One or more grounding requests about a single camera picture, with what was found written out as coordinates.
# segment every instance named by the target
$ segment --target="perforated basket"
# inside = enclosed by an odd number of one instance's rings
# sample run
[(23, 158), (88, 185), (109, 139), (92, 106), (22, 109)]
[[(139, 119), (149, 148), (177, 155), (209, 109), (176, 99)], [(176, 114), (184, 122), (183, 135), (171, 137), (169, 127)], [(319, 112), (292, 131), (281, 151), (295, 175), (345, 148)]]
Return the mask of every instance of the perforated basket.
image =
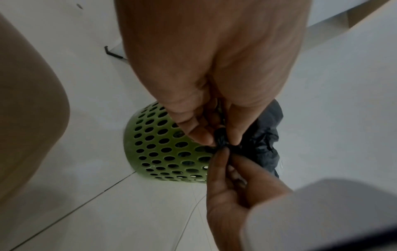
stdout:
[(135, 113), (124, 132), (132, 168), (150, 179), (206, 183), (212, 156), (192, 141), (157, 102)]

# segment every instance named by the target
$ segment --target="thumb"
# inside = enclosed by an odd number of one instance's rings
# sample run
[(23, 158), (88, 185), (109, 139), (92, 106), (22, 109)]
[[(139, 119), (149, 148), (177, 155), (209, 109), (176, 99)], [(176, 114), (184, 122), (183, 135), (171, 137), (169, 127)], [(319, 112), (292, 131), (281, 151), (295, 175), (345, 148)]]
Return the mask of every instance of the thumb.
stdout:
[(229, 142), (237, 146), (248, 127), (259, 117), (266, 106), (242, 107), (232, 104), (227, 111), (226, 133)]

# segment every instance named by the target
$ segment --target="dark floor line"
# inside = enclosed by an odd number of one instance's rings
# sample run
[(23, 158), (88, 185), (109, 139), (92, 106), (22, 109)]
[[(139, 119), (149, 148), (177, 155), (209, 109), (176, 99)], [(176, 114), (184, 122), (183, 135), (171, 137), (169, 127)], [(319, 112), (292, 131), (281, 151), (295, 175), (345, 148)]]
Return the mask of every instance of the dark floor line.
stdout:
[(52, 227), (53, 225), (57, 224), (58, 222), (60, 222), (61, 220), (65, 219), (66, 217), (68, 217), (69, 215), (71, 215), (72, 213), (74, 213), (75, 211), (79, 210), (80, 208), (82, 208), (84, 205), (86, 205), (87, 203), (95, 200), (97, 197), (99, 197), (100, 195), (102, 195), (103, 193), (105, 193), (107, 190), (111, 189), (112, 187), (114, 187), (115, 185), (119, 184), (120, 182), (122, 182), (123, 180), (125, 180), (126, 178), (130, 177), (131, 175), (133, 175), (136, 172), (131, 173), (130, 175), (128, 175), (127, 177), (123, 178), (122, 180), (116, 182), (114, 185), (112, 185), (111, 187), (107, 188), (106, 190), (104, 190), (102, 193), (98, 194), (97, 196), (93, 197), (92, 199), (90, 199), (89, 201), (81, 204), (80, 206), (78, 206), (77, 208), (75, 208), (74, 210), (72, 210), (71, 212), (67, 213), (66, 215), (62, 216), (60, 219), (56, 220), (55, 222), (51, 223), (49, 226), (46, 226), (44, 229), (40, 230), (39, 232), (37, 232), (36, 234), (34, 234), (33, 236), (29, 237), (28, 239), (24, 240), (23, 242), (21, 242), (20, 244), (18, 244), (17, 246), (15, 246), (14, 248), (10, 249), (9, 251), (14, 251), (17, 248), (19, 248), (20, 246), (24, 245), (25, 243), (27, 243), (28, 241), (30, 241), (31, 239), (33, 239), (34, 237), (38, 236), (39, 234), (41, 234), (42, 232), (44, 232), (45, 230), (49, 229), (50, 227)]

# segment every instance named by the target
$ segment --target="brown pants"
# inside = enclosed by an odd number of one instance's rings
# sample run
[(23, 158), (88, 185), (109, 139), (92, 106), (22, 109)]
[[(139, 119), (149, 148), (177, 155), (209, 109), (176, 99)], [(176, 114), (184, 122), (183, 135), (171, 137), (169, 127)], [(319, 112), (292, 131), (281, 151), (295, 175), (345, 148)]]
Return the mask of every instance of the brown pants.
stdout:
[(0, 14), (0, 201), (35, 173), (68, 121), (57, 76)]

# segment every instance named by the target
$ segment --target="crumpled black plastic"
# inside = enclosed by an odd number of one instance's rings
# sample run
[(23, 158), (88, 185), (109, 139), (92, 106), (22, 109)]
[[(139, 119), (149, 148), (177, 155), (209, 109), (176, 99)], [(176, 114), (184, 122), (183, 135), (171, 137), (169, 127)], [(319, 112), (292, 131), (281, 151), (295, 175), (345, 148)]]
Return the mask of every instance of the crumpled black plastic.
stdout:
[(214, 133), (217, 147), (213, 152), (228, 146), (232, 152), (247, 157), (278, 177), (275, 168), (278, 165), (280, 156), (277, 150), (273, 148), (273, 144), (279, 139), (276, 128), (282, 118), (281, 107), (277, 100), (274, 99), (247, 129), (238, 146), (229, 144), (225, 128), (217, 129)]

